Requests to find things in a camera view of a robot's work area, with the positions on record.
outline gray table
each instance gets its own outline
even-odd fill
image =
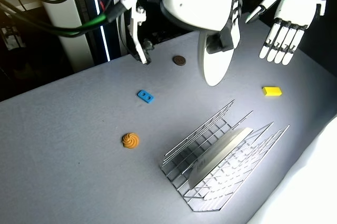
[[[153,62],[111,61],[0,103],[3,224],[245,223],[336,113],[337,81],[301,51],[288,66],[258,58],[268,27],[241,25],[229,71],[209,87],[197,70],[198,33],[157,45]],[[187,58],[173,64],[174,55]],[[266,98],[261,87],[280,86]],[[146,104],[136,94],[155,96]],[[290,124],[220,212],[193,213],[159,169],[163,154],[232,99],[230,123]],[[136,132],[134,150],[121,137]]]

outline white led light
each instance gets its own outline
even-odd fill
[[[94,0],[95,1],[95,6],[96,6],[96,11],[97,11],[97,15],[100,13],[100,7],[98,6],[98,0]],[[107,61],[110,61],[110,55],[109,55],[109,51],[107,49],[107,45],[106,45],[106,39],[105,39],[105,33],[104,33],[104,29],[101,26],[101,33],[102,33],[102,39],[103,39],[103,44],[104,44],[104,48],[105,48],[105,54],[106,54],[106,58]]]

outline blue toy brick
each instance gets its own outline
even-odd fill
[[[154,96],[144,90],[139,91],[137,96],[139,96],[142,100],[144,100],[148,104],[150,104],[154,100]]]

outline dish rack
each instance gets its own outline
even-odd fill
[[[198,157],[253,112],[249,112],[234,126],[230,126],[224,117],[233,103],[234,100],[171,149],[161,164],[161,170],[195,212],[221,210],[289,128],[288,125],[265,137],[265,133],[274,123],[272,122],[253,131],[196,187],[190,189],[189,175]]]

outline yellow block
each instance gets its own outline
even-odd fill
[[[262,91],[265,96],[281,96],[282,91],[280,87],[263,87]]]

